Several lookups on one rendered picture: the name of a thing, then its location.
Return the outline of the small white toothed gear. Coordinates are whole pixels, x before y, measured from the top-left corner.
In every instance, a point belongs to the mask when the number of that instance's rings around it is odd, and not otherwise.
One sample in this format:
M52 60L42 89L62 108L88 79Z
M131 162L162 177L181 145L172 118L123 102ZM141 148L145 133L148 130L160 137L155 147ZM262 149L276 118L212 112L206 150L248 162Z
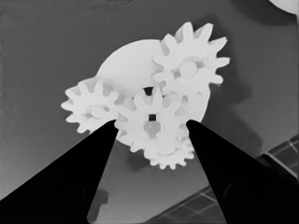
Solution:
M69 111L65 119L78 124L78 133L93 133L119 116L121 100L125 96L122 86L107 78L87 78L67 89L67 100L61 108Z
M131 147L133 152L144 149L162 155L172 154L184 146L183 138L188 131L181 128L188 116L181 111L182 103L174 92L162 94L154 87L148 96L139 89L133 96L133 106L122 106L115 126L126 134L120 142Z
M190 138L185 137L177 146L160 144L147 147L144 156L152 166L157 166L160 170L166 168L176 170L178 165L185 167L187 165L186 160L194 158L194 152Z
M223 77L217 70L230 63L229 57L219 57L218 53L226 46L226 36L210 40L214 25L206 23L196 31L187 21L180 27L181 39L167 34L162 43L168 52L155 54L152 60L163 70L152 79L163 82L163 92L181 94L204 94L210 84L219 85Z

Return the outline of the large thick white disc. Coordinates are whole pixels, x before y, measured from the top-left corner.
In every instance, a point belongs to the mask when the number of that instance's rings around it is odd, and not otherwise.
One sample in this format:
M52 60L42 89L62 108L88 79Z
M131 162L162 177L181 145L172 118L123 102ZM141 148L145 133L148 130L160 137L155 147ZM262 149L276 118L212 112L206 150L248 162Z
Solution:
M291 13L292 15L298 15L299 12L299 0L269 0L273 5L281 10Z

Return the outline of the white round carrier with pins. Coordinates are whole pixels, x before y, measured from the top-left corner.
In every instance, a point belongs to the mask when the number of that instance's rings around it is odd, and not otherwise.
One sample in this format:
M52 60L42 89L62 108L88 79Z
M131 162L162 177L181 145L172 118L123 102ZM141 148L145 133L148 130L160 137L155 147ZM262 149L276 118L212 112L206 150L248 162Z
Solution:
M163 68L157 65L152 57L155 54L167 53L157 39L143 39L122 46L111 53L101 64L97 76L113 80L122 86L125 96L132 98L135 92L143 89L148 96L152 95L154 87L159 87L163 95L163 82L156 82L152 77ZM188 116L188 120L202 121L210 91L204 94L177 94L182 103L181 111Z

